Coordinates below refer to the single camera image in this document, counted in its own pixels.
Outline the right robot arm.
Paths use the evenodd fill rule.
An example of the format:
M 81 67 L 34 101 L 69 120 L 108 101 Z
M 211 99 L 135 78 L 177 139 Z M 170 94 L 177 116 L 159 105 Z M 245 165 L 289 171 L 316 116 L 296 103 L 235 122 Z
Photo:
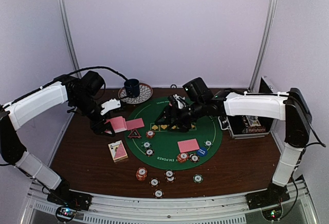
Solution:
M 191 103 L 179 95 L 168 97 L 169 104 L 156 118 L 156 125 L 177 126 L 188 132 L 193 122 L 204 116 L 257 116 L 285 121 L 285 147 L 272 177 L 269 189 L 264 192 L 268 204 L 276 203 L 283 196 L 283 188 L 298 167 L 302 153 L 310 145 L 314 134 L 312 116 L 297 88 L 275 94 L 237 93 L 233 90 L 213 94 L 211 90 L 185 89 Z

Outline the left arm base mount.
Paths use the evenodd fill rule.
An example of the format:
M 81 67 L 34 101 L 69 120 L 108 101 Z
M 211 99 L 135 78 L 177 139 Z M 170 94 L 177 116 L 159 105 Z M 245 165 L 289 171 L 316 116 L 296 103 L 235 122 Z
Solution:
M 92 202 L 92 195 L 70 191 L 68 197 L 64 198 L 63 196 L 57 197 L 51 193 L 47 196 L 47 201 L 78 211 L 88 211 Z

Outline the dealt red-backed card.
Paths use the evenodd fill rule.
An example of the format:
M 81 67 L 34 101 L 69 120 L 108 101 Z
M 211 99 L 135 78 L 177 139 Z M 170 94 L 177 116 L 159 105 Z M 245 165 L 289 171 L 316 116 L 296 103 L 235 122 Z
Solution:
M 144 127 L 144 121 L 142 118 L 126 121 L 127 130 L 139 129 Z

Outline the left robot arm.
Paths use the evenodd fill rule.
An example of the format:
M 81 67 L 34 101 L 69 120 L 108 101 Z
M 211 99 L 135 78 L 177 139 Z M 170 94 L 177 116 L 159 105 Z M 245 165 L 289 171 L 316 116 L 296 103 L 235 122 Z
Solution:
M 120 101 L 110 99 L 98 104 L 94 96 L 105 84 L 103 78 L 94 71 L 88 71 L 79 79 L 72 74 L 64 74 L 52 82 L 1 106 L 1 156 L 9 165 L 28 173 L 50 190 L 62 205 L 74 201 L 74 194 L 64 186 L 62 178 L 46 166 L 40 159 L 29 153 L 21 143 L 17 130 L 25 123 L 59 104 L 78 108 L 82 115 L 90 119 L 90 127 L 97 135 L 106 130 L 114 134 L 112 125 L 107 122 L 109 112 L 120 107 Z

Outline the red five chips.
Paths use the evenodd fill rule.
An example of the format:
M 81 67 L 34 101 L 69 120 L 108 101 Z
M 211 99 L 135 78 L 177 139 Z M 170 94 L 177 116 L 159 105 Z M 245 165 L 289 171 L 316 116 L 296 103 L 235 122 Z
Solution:
M 187 153 L 179 153 L 177 155 L 177 161 L 179 163 L 184 163 L 189 159 L 189 155 Z
M 149 130 L 149 131 L 146 132 L 145 135 L 146 135 L 147 138 L 153 138 L 155 136 L 155 132 L 152 131 L 152 130 Z

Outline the green chips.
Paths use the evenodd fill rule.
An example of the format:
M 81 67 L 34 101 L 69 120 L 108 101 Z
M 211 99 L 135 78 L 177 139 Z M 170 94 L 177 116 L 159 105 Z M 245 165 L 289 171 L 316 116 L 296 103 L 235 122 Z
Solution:
M 144 148 L 146 148 L 146 149 L 149 149 L 152 145 L 151 145 L 150 142 L 145 141 L 145 142 L 142 144 L 142 146 L 143 146 Z

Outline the hundred chip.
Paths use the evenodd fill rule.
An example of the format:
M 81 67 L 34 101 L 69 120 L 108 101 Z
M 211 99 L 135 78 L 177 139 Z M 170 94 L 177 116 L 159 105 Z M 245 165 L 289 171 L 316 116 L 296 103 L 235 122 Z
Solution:
M 174 172 L 172 170 L 166 170 L 164 173 L 165 177 L 171 178 L 174 176 Z
M 166 177 L 166 181 L 167 182 L 174 182 L 175 181 L 175 177 L 172 176 L 172 177 Z
M 151 157 L 154 155 L 154 150 L 149 148 L 146 150 L 145 154 L 148 156 L 148 157 Z
M 154 193 L 153 193 L 153 195 L 154 195 L 154 197 L 155 198 L 163 198 L 163 196 L 164 196 L 164 192 L 163 192 L 163 190 L 161 190 L 161 189 L 156 189 L 155 191 L 154 191 Z
M 151 185 L 152 187 L 156 187 L 156 186 L 158 186 L 158 185 L 159 185 L 159 180 L 158 180 L 157 178 L 152 178 L 152 179 L 150 180 L 150 185 Z

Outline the red-backed card deck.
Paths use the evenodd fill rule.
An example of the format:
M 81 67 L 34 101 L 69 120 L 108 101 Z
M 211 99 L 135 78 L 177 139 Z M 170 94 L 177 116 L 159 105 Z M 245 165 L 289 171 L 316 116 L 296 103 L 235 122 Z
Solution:
M 127 130 L 126 120 L 123 116 L 107 119 L 106 123 L 110 123 L 115 133 Z

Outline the green twenty chip stack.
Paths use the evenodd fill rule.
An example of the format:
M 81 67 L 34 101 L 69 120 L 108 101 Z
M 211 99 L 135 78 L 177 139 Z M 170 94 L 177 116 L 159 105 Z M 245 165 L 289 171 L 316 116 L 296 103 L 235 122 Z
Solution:
M 194 183 L 202 183 L 204 180 L 203 176 L 201 174 L 195 174 L 193 176 L 193 182 Z

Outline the red five chip stack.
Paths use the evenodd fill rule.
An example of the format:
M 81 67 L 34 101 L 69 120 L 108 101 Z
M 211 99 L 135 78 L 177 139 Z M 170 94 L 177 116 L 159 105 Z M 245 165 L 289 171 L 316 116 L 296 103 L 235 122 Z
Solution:
M 137 178 L 138 181 L 144 181 L 147 178 L 147 175 L 148 175 L 148 171 L 144 167 L 140 167 L 136 171 L 136 178 Z

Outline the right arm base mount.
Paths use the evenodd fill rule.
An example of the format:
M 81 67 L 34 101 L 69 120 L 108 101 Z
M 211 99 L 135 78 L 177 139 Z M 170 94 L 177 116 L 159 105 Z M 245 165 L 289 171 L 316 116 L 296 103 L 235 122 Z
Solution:
M 290 200 L 290 195 L 288 193 L 277 194 L 270 193 L 269 191 L 249 193 L 245 197 L 250 210 L 264 208 Z

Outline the hundred chips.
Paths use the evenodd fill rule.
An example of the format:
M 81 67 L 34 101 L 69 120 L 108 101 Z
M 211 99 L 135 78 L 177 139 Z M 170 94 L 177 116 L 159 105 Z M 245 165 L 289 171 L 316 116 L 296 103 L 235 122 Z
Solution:
M 197 163 L 197 162 L 199 162 L 200 157 L 199 157 L 199 155 L 193 153 L 193 154 L 190 154 L 190 155 L 189 155 L 189 160 L 190 160 L 191 162 Z

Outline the blue small blind button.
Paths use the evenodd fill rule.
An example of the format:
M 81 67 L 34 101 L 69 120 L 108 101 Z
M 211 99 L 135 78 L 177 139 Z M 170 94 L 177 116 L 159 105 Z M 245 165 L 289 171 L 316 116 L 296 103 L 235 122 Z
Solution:
M 199 155 L 200 157 L 205 157 L 208 154 L 208 150 L 205 147 L 200 147 L 197 151 L 196 151 L 197 155 Z

